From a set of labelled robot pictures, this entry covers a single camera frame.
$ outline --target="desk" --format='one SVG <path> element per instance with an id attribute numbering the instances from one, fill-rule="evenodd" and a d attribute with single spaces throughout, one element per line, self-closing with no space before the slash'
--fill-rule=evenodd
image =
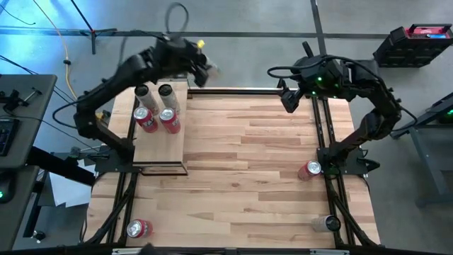
<path id="1" fill-rule="evenodd" d="M 123 106 L 134 100 L 127 94 L 115 99 L 110 122 L 110 129 L 123 137 L 131 114 Z M 329 102 L 341 140 L 353 130 L 348 103 Z M 334 247 L 331 233 L 315 233 L 309 224 L 328 214 L 323 178 L 297 178 L 318 147 L 311 100 L 301 100 L 293 114 L 285 112 L 277 96 L 193 95 L 187 107 L 184 162 L 189 175 L 139 176 L 132 218 L 152 221 L 154 234 L 128 239 L 127 246 Z M 110 213 L 118 175 L 107 173 L 94 186 L 86 239 Z M 365 183 L 356 176 L 344 179 L 350 212 L 379 243 Z M 121 226 L 122 215 L 115 240 Z M 344 228 L 342 236 L 346 240 Z"/>

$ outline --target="black box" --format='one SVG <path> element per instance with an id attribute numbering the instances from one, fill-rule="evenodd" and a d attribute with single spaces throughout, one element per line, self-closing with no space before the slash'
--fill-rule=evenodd
<path id="1" fill-rule="evenodd" d="M 397 28 L 373 53 L 380 67 L 423 67 L 453 44 L 452 24 Z"/>

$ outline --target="can lid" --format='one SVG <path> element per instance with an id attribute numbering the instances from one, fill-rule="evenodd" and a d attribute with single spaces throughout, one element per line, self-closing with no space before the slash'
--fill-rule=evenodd
<path id="1" fill-rule="evenodd" d="M 138 220 L 133 220 L 127 225 L 127 234 L 136 237 L 142 231 L 142 224 Z"/>
<path id="2" fill-rule="evenodd" d="M 338 231 L 341 228 L 341 222 L 337 217 L 330 215 L 326 219 L 326 226 L 330 231 Z"/>
<path id="3" fill-rule="evenodd" d="M 312 174 L 321 173 L 321 164 L 318 163 L 317 161 L 314 161 L 314 160 L 310 161 L 306 167 Z"/>
<path id="4" fill-rule="evenodd" d="M 162 110 L 160 118 L 161 120 L 171 120 L 175 115 L 175 111 L 172 108 L 165 108 Z"/>
<path id="5" fill-rule="evenodd" d="M 159 87 L 158 92 L 159 92 L 159 95 L 161 95 L 161 96 L 168 96 L 171 94 L 171 92 L 173 92 L 173 89 L 171 88 L 171 86 L 169 84 L 164 84 Z"/>
<path id="6" fill-rule="evenodd" d="M 148 94 L 148 91 L 149 88 L 145 84 L 136 86 L 134 89 L 135 96 L 146 96 Z"/>
<path id="7" fill-rule="evenodd" d="M 134 118 L 137 120 L 143 120 L 148 116 L 149 110 L 146 107 L 140 106 L 134 110 Z"/>

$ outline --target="wooden board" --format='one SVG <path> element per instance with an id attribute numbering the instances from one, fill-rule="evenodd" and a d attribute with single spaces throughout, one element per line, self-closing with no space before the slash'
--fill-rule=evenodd
<path id="1" fill-rule="evenodd" d="M 124 100 L 117 97 L 114 109 Z M 329 102 L 340 139 L 353 130 L 348 104 Z M 301 100 L 293 114 L 285 112 L 276 96 L 199 95 L 187 106 L 184 161 L 189 176 L 139 177 L 132 218 L 151 220 L 155 233 L 128 239 L 128 246 L 334 246 L 332 234 L 315 233 L 309 225 L 328 214 L 323 179 L 297 178 L 299 167 L 316 158 L 318 147 L 310 100 Z M 93 189 L 88 238 L 110 212 L 114 175 Z M 352 215 L 379 242 L 365 183 L 345 176 L 345 187 Z M 346 240 L 344 228 L 341 234 Z"/>
<path id="2" fill-rule="evenodd" d="M 134 165 L 135 166 L 151 166 L 151 162 L 181 162 L 183 160 L 184 148 L 184 132 L 185 132 L 185 112 L 187 103 L 186 81 L 163 81 L 157 85 L 148 83 L 149 90 L 156 99 L 159 109 L 164 109 L 164 103 L 157 92 L 162 84 L 171 85 L 176 98 L 178 99 L 180 112 L 178 119 L 181 124 L 181 130 L 176 134 L 169 134 L 162 125 L 159 118 L 156 116 L 155 121 L 158 122 L 159 128 L 156 132 L 148 133 L 143 129 L 136 129 L 137 139 L 134 141 Z"/>

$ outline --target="silver soda can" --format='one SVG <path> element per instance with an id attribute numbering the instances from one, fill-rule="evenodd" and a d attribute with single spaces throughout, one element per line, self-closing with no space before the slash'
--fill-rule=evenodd
<path id="1" fill-rule="evenodd" d="M 179 113 L 179 103 L 176 98 L 175 91 L 171 88 L 170 85 L 164 84 L 159 87 L 159 95 L 161 96 L 162 102 L 164 102 L 165 107 L 172 108 L 176 113 Z"/>
<path id="2" fill-rule="evenodd" d="M 159 105 L 151 94 L 147 85 L 142 84 L 135 87 L 135 96 L 142 103 L 142 105 L 153 113 L 154 116 L 158 116 L 160 113 Z"/>
<path id="3" fill-rule="evenodd" d="M 337 232 L 341 228 L 340 220 L 333 216 L 323 216 L 311 220 L 315 232 Z"/>

